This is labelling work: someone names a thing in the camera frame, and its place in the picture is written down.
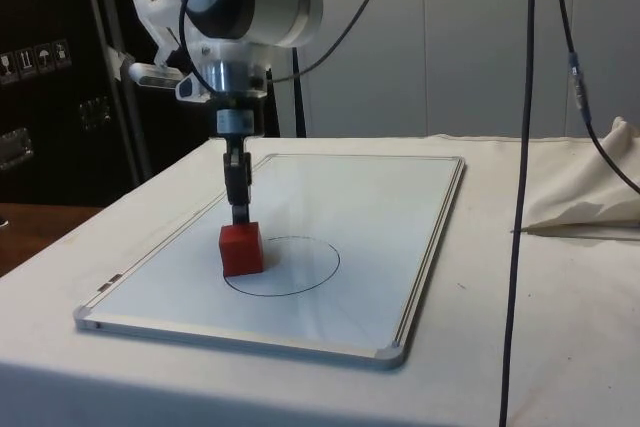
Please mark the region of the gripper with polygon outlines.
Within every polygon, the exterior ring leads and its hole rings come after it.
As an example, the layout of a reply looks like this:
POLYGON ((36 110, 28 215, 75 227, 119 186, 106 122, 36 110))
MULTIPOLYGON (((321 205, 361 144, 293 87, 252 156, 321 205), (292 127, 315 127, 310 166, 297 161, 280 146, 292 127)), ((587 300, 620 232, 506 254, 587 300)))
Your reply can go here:
POLYGON ((252 170, 251 154, 245 150, 244 138, 264 135, 263 112, 260 108, 220 109, 216 112, 215 126, 218 137, 227 137, 223 166, 232 223, 248 224, 252 170))

